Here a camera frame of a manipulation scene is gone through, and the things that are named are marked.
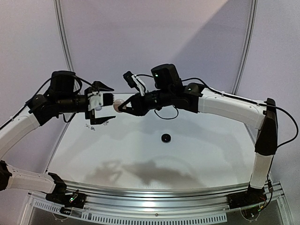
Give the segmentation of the pink earbud charging case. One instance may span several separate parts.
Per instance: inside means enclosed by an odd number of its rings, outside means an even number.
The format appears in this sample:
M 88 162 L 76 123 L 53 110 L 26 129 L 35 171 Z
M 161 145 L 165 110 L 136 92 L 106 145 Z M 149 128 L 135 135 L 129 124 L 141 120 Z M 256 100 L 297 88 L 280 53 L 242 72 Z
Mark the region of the pink earbud charging case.
M 119 110 L 119 106 L 122 105 L 124 103 L 123 99 L 116 99 L 113 103 L 113 108 L 116 112 L 121 113 L 121 111 Z

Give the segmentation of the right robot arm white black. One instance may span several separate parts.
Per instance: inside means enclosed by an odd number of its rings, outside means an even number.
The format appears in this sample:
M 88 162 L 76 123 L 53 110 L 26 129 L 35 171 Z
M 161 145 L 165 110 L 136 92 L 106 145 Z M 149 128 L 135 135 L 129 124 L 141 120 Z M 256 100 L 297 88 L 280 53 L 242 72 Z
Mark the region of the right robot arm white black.
M 150 110 L 165 106 L 193 113 L 209 113 L 236 120 L 258 130 L 255 142 L 255 160 L 248 185 L 242 200 L 253 204 L 260 198 L 270 172 L 273 157 L 278 148 L 278 120 L 275 101 L 268 98 L 258 102 L 241 98 L 210 88 L 204 82 L 183 85 L 174 64 L 162 64 L 151 69 L 156 90 L 148 92 L 139 75 L 130 71 L 123 75 L 131 88 L 139 92 L 126 101 L 116 100 L 117 112 L 144 116 Z

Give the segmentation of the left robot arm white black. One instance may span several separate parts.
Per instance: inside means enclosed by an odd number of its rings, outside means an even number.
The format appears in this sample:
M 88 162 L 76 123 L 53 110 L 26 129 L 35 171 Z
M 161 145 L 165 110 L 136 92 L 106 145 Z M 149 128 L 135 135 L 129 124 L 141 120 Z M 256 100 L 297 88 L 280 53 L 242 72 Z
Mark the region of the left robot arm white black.
M 55 71 L 46 81 L 44 94 L 36 92 L 24 106 L 0 127 L 0 156 L 5 154 L 31 131 L 52 118 L 66 113 L 84 113 L 91 125 L 111 119 L 95 117 L 95 111 L 114 103 L 113 88 L 100 81 L 90 83 L 71 71 Z M 25 189 L 51 194 L 59 203 L 66 203 L 70 194 L 65 182 L 55 173 L 34 173 L 0 161 L 0 189 Z

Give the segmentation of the purple earbud charging case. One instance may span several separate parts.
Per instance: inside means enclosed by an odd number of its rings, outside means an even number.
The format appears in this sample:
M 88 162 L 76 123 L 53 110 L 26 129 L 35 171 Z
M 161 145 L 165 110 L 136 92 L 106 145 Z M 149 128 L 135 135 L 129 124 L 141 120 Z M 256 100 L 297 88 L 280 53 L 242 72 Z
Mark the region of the purple earbud charging case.
M 100 107 L 100 106 L 99 106 L 99 107 L 96 107 L 95 110 L 96 110 L 96 111 L 100 111 L 100 110 L 102 110 L 102 107 Z

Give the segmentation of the left aluminium frame post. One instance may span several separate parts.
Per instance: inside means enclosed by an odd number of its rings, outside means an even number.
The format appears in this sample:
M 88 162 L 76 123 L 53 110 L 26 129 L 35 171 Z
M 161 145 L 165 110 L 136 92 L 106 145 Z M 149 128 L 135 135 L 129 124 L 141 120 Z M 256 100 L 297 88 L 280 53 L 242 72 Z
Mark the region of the left aluminium frame post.
M 62 2 L 61 0 L 54 0 L 54 11 L 56 15 L 56 21 L 58 25 L 58 32 L 61 42 L 62 51 L 64 54 L 66 66 L 70 71 L 74 71 L 74 66 L 71 59 L 70 49 L 68 45 L 67 33 L 65 29 L 65 23 L 63 18 Z

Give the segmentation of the aluminium frame post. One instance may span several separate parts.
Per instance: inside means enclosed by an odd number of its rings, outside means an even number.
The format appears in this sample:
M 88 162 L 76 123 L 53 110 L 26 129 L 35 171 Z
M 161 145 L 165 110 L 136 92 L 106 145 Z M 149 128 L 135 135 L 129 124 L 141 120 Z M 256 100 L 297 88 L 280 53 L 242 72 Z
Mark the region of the aluminium frame post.
M 68 45 L 67 33 L 65 29 L 65 23 L 63 18 L 62 2 L 61 0 L 54 0 L 54 11 L 56 15 L 56 21 L 58 25 L 58 32 L 61 42 L 62 51 L 64 54 L 66 66 L 70 71 L 74 71 L 74 66 L 71 59 L 70 49 Z
M 247 20 L 247 26 L 246 26 L 246 32 L 245 32 L 245 38 L 243 42 L 243 48 L 242 48 L 242 55 L 239 61 L 239 66 L 236 74 L 235 81 L 233 83 L 232 87 L 232 94 L 237 94 L 240 86 L 240 82 L 242 80 L 242 75 L 244 72 L 244 68 L 247 62 L 248 52 L 251 45 L 251 39 L 253 35 L 253 30 L 255 26 L 255 17 L 257 12 L 257 0 L 251 0 L 250 1 L 250 9 L 248 14 L 248 20 Z

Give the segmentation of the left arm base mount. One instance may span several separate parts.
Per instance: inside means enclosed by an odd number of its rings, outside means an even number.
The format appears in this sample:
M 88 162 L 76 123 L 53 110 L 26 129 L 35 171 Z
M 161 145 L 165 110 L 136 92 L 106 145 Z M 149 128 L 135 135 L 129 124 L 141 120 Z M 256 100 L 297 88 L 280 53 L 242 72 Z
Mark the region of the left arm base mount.
M 45 199 L 49 202 L 62 205 L 59 213 L 70 215 L 72 209 L 83 209 L 86 202 L 87 195 L 79 192 L 79 189 L 69 193 L 58 193 L 57 191 L 46 194 Z

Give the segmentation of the aluminium front rail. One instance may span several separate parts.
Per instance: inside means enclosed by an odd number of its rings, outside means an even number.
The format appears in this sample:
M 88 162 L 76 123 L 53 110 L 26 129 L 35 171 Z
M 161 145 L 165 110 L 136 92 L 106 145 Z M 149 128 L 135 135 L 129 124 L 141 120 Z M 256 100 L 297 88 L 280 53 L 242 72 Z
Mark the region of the aluminium front rail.
M 40 193 L 30 193 L 23 225 L 291 225 L 293 223 L 281 184 L 267 193 L 269 205 L 233 209 L 229 194 L 247 184 L 191 190 L 147 190 L 97 187 L 68 182 L 69 191 L 86 194 L 83 209 L 60 213 L 61 205 Z

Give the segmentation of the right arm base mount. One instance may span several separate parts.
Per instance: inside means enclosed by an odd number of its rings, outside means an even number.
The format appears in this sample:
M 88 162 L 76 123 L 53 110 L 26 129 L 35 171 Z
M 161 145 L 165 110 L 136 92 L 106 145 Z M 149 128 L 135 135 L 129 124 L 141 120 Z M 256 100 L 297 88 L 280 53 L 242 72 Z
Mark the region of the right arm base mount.
M 263 188 L 256 189 L 248 187 L 245 191 L 228 194 L 226 199 L 229 208 L 236 209 L 265 202 L 267 200 L 267 196 Z

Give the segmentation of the right aluminium frame post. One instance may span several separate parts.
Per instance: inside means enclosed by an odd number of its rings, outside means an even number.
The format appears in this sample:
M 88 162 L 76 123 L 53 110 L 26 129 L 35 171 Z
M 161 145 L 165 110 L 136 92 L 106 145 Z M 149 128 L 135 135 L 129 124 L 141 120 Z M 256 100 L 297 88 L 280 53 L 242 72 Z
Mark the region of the right aluminium frame post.
M 242 75 L 244 72 L 244 68 L 247 62 L 248 52 L 251 45 L 251 39 L 253 35 L 253 30 L 255 26 L 255 17 L 257 12 L 257 0 L 251 0 L 250 1 L 250 9 L 248 14 L 248 20 L 247 20 L 247 26 L 246 26 L 246 32 L 245 32 L 245 38 L 243 42 L 243 48 L 242 48 L 242 55 L 239 61 L 239 66 L 236 74 L 235 81 L 233 83 L 232 87 L 232 94 L 237 94 L 240 86 L 240 82 L 242 80 Z

